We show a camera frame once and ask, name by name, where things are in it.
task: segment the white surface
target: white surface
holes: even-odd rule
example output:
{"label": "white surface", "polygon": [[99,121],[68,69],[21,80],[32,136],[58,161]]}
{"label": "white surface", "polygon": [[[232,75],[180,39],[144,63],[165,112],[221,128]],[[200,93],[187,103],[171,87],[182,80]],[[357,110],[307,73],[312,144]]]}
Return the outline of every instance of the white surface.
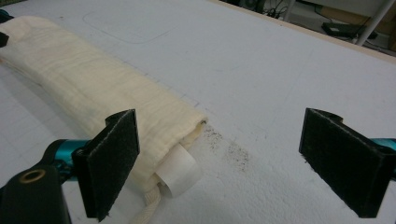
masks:
{"label": "white surface", "polygon": [[[36,0],[5,9],[57,22],[209,116],[190,150],[203,178],[163,198],[152,223],[395,222],[395,183],[378,218],[360,219],[298,152],[306,107],[368,137],[394,137],[394,63],[207,1]],[[4,66],[0,78],[5,184],[53,140],[85,134],[35,84]],[[76,185],[64,188],[74,222],[94,223]],[[143,206],[127,183],[104,222],[127,223]]]}

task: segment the black foam pad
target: black foam pad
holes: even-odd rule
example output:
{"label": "black foam pad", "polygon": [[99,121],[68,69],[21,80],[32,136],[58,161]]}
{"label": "black foam pad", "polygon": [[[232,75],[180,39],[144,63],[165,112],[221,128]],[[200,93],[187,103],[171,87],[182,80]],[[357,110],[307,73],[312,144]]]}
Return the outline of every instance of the black foam pad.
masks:
{"label": "black foam pad", "polygon": [[87,217],[99,221],[108,215],[139,154],[134,110],[116,115],[85,148],[73,153]]}
{"label": "black foam pad", "polygon": [[348,128],[337,115],[307,108],[300,152],[359,217],[376,217],[396,153]]}
{"label": "black foam pad", "polygon": [[9,36],[0,32],[0,48],[7,45]]}

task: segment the black specks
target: black specks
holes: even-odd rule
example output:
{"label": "black specks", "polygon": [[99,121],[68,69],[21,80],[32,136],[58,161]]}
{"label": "black specks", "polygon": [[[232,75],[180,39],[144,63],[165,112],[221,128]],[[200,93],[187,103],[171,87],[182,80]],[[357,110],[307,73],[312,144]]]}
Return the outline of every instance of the black specks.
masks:
{"label": "black specks", "polygon": [[204,130],[204,138],[209,144],[210,150],[213,152],[219,149],[219,144],[223,140],[222,135],[216,132],[213,127],[209,125],[207,125]]}
{"label": "black specks", "polygon": [[237,145],[235,142],[231,142],[228,146],[225,158],[232,166],[238,168],[239,171],[247,171],[249,160],[248,151]]}

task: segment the tape roll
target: tape roll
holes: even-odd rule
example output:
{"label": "tape roll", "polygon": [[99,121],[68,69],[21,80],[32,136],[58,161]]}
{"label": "tape roll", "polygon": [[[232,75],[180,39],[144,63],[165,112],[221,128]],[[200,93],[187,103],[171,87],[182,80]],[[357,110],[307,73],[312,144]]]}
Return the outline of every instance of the tape roll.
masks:
{"label": "tape roll", "polygon": [[202,171],[195,159],[181,144],[169,151],[155,173],[169,189],[172,197],[184,193],[202,177]]}

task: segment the metal stand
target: metal stand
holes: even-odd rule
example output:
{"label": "metal stand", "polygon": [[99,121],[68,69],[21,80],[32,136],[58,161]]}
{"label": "metal stand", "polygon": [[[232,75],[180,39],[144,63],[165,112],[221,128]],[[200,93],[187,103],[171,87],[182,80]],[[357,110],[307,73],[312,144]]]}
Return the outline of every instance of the metal stand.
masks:
{"label": "metal stand", "polygon": [[293,8],[295,2],[296,2],[296,0],[289,1],[288,10],[286,10],[286,14],[285,14],[285,17],[283,18],[283,21],[289,22],[289,16],[291,13],[291,9]]}
{"label": "metal stand", "polygon": [[367,28],[364,30],[363,34],[359,38],[356,45],[362,46],[364,42],[366,42],[367,38],[369,37],[370,33],[375,29],[375,27],[381,22],[382,18],[387,14],[390,7],[393,5],[395,0],[385,0],[379,10],[375,13],[371,23]]}

